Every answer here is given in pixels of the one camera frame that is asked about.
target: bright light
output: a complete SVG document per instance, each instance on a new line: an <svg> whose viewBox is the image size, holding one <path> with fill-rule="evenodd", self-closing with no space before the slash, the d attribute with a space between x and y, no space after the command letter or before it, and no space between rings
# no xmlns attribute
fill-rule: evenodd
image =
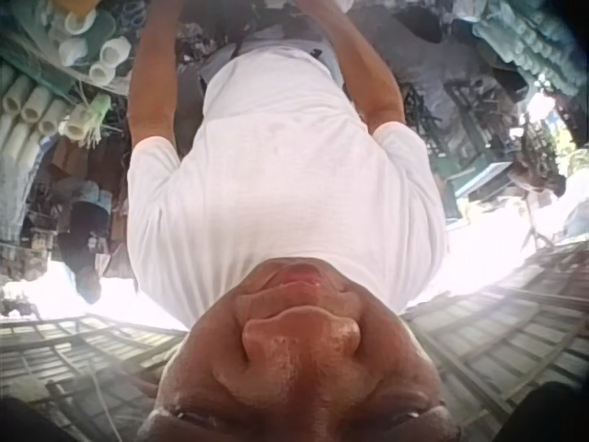
<svg viewBox="0 0 589 442"><path fill-rule="evenodd" d="M554 99L538 92L527 104L530 121L539 122L545 120L554 109L555 104Z"/></svg>
<svg viewBox="0 0 589 442"><path fill-rule="evenodd" d="M523 127L512 127L509 130L509 136L512 138L521 138L524 136L524 128Z"/></svg>

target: mouth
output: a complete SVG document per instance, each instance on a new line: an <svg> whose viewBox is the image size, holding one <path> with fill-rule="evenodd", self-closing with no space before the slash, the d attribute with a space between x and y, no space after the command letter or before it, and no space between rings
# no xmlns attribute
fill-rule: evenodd
<svg viewBox="0 0 589 442"><path fill-rule="evenodd" d="M321 308L334 316L359 320L362 304L354 292L340 291L317 267L293 264L281 269L255 294L236 299L241 327L250 320L266 320L291 308Z"/></svg>

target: stacked pipes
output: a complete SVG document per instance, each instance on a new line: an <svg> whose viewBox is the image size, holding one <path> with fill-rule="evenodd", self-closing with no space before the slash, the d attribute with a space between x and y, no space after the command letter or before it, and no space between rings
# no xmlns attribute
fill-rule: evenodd
<svg viewBox="0 0 589 442"><path fill-rule="evenodd" d="M57 134L68 105L4 63L0 64L0 105L0 153L17 168L30 170L41 140Z"/></svg>

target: eye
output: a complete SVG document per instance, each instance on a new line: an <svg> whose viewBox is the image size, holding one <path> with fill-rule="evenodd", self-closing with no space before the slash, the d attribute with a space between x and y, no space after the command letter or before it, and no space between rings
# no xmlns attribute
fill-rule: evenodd
<svg viewBox="0 0 589 442"><path fill-rule="evenodd" d="M210 431L227 432L233 427L226 420L210 413L177 412L176 418Z"/></svg>

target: person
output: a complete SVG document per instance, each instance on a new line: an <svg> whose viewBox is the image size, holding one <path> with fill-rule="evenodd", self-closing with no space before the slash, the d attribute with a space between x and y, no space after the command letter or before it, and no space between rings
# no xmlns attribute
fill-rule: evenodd
<svg viewBox="0 0 589 442"><path fill-rule="evenodd" d="M337 4L295 3L330 45L265 29L216 54L180 162L182 0L152 2L129 97L128 246L141 289L191 331L139 438L457 440L395 313L445 252L425 143Z"/></svg>
<svg viewBox="0 0 589 442"><path fill-rule="evenodd" d="M521 155L514 158L507 176L515 185L528 192L541 193L550 190L560 198L567 190L567 179L565 177L553 171L549 171L543 177Z"/></svg>
<svg viewBox="0 0 589 442"><path fill-rule="evenodd" d="M57 168L49 169L57 180L54 200L69 209L69 227L57 236L57 243L64 264L74 276L76 292L88 304L98 302L102 293L96 260L97 254L108 251L110 213L117 185L118 159L111 148L112 143L102 142L90 151L84 179L64 176Z"/></svg>

